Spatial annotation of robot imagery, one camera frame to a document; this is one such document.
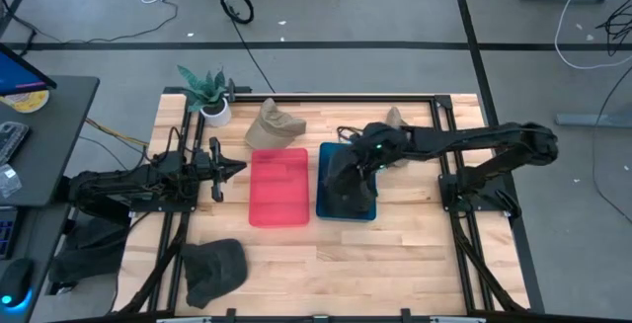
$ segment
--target monitor screen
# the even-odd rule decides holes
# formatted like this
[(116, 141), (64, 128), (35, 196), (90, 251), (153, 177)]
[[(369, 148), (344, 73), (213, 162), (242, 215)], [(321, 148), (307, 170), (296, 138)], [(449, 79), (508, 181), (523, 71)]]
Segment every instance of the monitor screen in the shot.
[(45, 90), (54, 83), (6, 47), (0, 47), (0, 96)]

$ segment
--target tan fabric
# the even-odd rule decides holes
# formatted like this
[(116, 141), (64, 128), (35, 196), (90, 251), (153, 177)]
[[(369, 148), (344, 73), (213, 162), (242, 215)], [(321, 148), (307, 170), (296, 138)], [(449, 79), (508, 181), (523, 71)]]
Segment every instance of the tan fabric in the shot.
[[(402, 114), (399, 113), (397, 107), (392, 107), (388, 114), (386, 114), (386, 121), (384, 121), (388, 125), (399, 129), (402, 125), (408, 125), (404, 120), (402, 120)], [(397, 160), (391, 164), (394, 167), (402, 167), (408, 164), (408, 160)]]
[(246, 143), (253, 149), (285, 148), (296, 136), (304, 134), (306, 127), (305, 120), (279, 111), (275, 101), (268, 98), (246, 132)]

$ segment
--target plant leaf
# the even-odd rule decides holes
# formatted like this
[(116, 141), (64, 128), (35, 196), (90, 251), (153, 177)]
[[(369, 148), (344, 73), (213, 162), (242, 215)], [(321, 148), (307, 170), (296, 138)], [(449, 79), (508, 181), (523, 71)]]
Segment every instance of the plant leaf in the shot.
[(189, 112), (199, 112), (204, 107), (204, 102), (197, 100), (195, 103), (189, 106)]
[(202, 92), (205, 96), (209, 97), (212, 95), (212, 83), (208, 84), (208, 82), (206, 82), (205, 80), (198, 80), (197, 81), (197, 89)]
[(196, 100), (196, 101), (200, 100), (204, 102), (206, 99), (208, 99), (206, 94), (200, 90), (184, 89), (183, 91), (187, 94), (188, 97), (191, 97), (193, 100)]
[(206, 72), (206, 82), (208, 82), (211, 85), (215, 84), (213, 82), (213, 75), (210, 73), (210, 71)]
[(191, 86), (191, 88), (193, 88), (193, 89), (197, 89), (198, 88), (199, 80), (193, 74), (193, 72), (189, 71), (188, 68), (186, 68), (184, 66), (180, 66), (180, 65), (178, 65), (178, 71), (180, 72), (182, 77), (184, 77), (185, 80), (187, 80), (187, 82), (189, 83), (189, 86)]
[(224, 96), (224, 95), (222, 93), (218, 92), (218, 93), (214, 94), (213, 97), (211, 97), (209, 101), (214, 104), (217, 101), (219, 101), (219, 98), (222, 97), (222, 96)]
[(226, 86), (226, 78), (224, 77), (224, 71), (220, 70), (217, 75), (215, 75), (215, 86), (216, 87), (224, 87)]

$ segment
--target blue light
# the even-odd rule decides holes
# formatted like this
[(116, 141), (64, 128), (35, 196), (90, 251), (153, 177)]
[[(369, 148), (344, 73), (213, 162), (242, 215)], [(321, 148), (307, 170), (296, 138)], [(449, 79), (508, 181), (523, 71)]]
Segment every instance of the blue light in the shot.
[(32, 298), (33, 298), (33, 290), (29, 289), (27, 296), (24, 298), (22, 302), (20, 302), (20, 304), (18, 304), (15, 307), (4, 307), (3, 310), (10, 314), (23, 314), (27, 310), (27, 307), (29, 307), (29, 304), (31, 303)]

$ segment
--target black fabric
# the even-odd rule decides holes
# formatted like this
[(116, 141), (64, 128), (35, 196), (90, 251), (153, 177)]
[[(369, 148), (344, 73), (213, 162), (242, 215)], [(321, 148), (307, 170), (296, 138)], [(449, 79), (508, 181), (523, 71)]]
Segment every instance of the black fabric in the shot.
[(127, 228), (101, 218), (75, 227), (63, 251), (52, 260), (48, 278), (54, 283), (72, 283), (116, 273), (126, 237)]
[(235, 239), (223, 239), (182, 248), (187, 273), (187, 304), (203, 309), (246, 281), (248, 266), (244, 248)]

